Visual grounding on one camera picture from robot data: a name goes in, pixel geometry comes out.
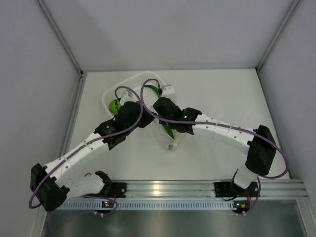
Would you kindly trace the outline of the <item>clear zip top bag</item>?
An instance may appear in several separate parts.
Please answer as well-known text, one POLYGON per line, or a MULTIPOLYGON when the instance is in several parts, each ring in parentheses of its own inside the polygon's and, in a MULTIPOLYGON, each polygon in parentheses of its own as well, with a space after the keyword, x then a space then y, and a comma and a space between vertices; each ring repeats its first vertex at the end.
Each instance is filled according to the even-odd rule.
MULTIPOLYGON (((159 117, 158 113, 153 109, 153 106, 151 106, 150 110, 159 117)), ((170 136, 165 132, 162 126, 164 123, 160 123, 160 121, 161 121, 160 119, 157 119, 157 118, 154 119, 153 136, 160 146, 162 146, 167 151, 173 152, 176 150, 178 146, 180 137, 179 135, 177 135, 176 130, 172 130, 175 138, 174 140, 171 139, 170 136)))

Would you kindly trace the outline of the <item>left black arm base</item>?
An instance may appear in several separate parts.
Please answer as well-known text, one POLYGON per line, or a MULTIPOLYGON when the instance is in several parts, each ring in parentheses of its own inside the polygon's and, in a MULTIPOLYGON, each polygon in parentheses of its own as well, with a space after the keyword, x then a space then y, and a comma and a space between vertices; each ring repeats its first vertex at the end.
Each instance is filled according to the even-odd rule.
POLYGON ((103 196, 106 198, 126 198, 127 183, 125 182, 111 182, 105 185, 103 196))

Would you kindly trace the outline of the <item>aluminium mounting rail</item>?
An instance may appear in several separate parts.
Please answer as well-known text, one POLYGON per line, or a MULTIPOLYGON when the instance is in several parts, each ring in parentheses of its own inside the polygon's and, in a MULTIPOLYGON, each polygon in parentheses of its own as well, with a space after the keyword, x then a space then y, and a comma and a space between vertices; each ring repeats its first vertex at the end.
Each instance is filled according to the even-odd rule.
MULTIPOLYGON (((215 187, 219 180, 127 180, 125 192, 127 198, 216 198, 215 187)), ((275 179, 260 180, 256 191, 260 197, 269 200, 307 199, 306 187, 301 180, 275 179)))

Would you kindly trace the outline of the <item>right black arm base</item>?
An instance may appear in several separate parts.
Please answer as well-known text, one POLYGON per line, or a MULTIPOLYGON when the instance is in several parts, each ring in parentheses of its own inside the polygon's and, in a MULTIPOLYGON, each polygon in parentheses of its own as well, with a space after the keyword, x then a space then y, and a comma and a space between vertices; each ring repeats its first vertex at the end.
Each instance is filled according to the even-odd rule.
POLYGON ((251 184, 246 188, 241 188, 233 182, 215 182, 215 196, 217 198, 255 198, 259 192, 259 186, 256 182, 251 182, 251 184))

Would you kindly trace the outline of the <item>green fake pepper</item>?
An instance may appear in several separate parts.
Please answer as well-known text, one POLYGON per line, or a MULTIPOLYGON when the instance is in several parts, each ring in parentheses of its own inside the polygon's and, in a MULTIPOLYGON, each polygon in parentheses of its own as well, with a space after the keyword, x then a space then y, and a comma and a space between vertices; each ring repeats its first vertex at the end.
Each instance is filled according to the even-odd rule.
POLYGON ((170 136, 170 138, 174 140, 175 136, 170 126, 168 124, 163 124, 162 126, 165 132, 170 136))
POLYGON ((151 89, 158 98, 161 98, 162 97, 162 92, 163 90, 161 88, 157 88, 153 85, 145 85, 145 88, 148 88, 148 89, 151 89))

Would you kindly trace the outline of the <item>green fake melon ball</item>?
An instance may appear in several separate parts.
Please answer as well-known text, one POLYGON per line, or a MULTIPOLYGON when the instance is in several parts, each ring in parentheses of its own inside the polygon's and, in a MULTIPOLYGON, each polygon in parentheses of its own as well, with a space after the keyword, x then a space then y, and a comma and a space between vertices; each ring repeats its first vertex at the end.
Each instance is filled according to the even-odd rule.
POLYGON ((119 99, 114 99, 109 103, 109 111, 116 115, 119 112, 119 109, 121 108, 121 103, 119 99))

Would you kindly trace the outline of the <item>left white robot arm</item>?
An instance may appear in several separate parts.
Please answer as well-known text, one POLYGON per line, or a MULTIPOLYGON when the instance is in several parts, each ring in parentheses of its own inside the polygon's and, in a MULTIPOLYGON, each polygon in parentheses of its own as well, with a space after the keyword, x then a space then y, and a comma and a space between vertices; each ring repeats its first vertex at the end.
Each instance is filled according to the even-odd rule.
POLYGON ((37 198, 47 212, 59 208, 66 200, 91 195, 113 197, 113 183, 106 173, 96 171, 72 178, 96 157, 124 142, 137 128, 145 128, 154 120, 137 102, 126 102, 110 120, 101 123, 82 143, 44 166, 31 169, 32 198, 37 198))

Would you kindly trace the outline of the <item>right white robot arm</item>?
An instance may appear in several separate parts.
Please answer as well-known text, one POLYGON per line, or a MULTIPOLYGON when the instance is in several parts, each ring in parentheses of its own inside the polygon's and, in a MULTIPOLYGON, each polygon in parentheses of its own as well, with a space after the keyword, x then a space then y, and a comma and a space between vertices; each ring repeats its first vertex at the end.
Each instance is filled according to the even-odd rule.
POLYGON ((157 115, 167 120, 171 129, 179 133, 206 136, 229 145, 246 155, 245 163, 237 169, 230 184, 231 192, 242 196, 249 185, 270 172, 277 149, 270 130, 265 126, 247 133, 245 130, 220 123, 194 108, 180 109, 169 98, 161 97, 152 106, 157 115))

